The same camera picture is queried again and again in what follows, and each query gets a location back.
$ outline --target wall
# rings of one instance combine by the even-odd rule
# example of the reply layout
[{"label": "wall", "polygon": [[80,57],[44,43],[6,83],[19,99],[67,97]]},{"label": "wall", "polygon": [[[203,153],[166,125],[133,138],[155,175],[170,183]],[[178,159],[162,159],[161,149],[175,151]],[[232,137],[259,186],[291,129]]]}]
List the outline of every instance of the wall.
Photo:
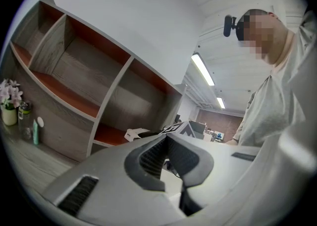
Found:
[{"label": "wall", "polygon": [[207,123],[207,127],[212,131],[224,133],[223,140],[227,142],[235,135],[242,119],[242,117],[200,110],[196,121]]},{"label": "wall", "polygon": [[[37,1],[25,0],[21,5],[5,46],[22,17]],[[55,0],[55,3],[117,40],[173,84],[182,82],[204,21],[192,0]]]},{"label": "wall", "polygon": [[180,115],[182,121],[187,121],[188,119],[196,120],[199,109],[200,108],[185,95],[177,114]]}]

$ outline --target ceiling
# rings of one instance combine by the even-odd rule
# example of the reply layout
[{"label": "ceiling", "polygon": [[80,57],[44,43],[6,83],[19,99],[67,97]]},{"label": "ceiling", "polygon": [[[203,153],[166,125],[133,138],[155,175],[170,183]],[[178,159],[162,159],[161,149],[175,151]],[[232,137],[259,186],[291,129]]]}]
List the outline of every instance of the ceiling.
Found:
[{"label": "ceiling", "polygon": [[[223,35],[223,22],[227,14],[239,19],[251,8],[272,11],[286,26],[296,32],[304,11],[305,0],[193,0],[205,15],[201,35],[195,48],[203,58],[215,86],[208,86],[191,61],[183,83],[186,94],[201,108],[230,115],[243,116],[252,92],[264,82],[270,66],[241,48],[233,32]],[[224,100],[222,110],[216,98]]]}]

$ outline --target bottle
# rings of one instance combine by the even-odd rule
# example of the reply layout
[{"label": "bottle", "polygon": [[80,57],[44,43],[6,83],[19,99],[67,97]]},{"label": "bottle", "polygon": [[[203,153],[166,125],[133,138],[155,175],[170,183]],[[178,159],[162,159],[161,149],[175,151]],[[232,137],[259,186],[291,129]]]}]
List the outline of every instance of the bottle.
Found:
[{"label": "bottle", "polygon": [[32,118],[31,118],[31,103],[22,102],[18,112],[19,131],[22,139],[29,140],[32,137]]}]

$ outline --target man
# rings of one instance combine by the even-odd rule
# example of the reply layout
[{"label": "man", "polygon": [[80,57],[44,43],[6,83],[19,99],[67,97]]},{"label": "man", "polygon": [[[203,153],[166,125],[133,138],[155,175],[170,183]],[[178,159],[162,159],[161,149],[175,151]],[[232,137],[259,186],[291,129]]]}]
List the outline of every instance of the man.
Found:
[{"label": "man", "polygon": [[275,14],[259,9],[248,10],[238,21],[238,40],[272,70],[252,94],[236,134],[226,144],[260,147],[266,137],[305,120],[288,81],[314,46],[316,30],[316,17],[308,9],[296,34]]}]

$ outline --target vase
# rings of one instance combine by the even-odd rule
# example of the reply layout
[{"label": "vase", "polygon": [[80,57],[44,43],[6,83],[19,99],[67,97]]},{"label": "vase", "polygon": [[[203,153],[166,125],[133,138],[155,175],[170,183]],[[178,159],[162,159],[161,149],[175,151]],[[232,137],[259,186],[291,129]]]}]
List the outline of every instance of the vase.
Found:
[{"label": "vase", "polygon": [[4,106],[1,106],[1,116],[6,125],[14,125],[18,121],[16,109],[7,110]]}]

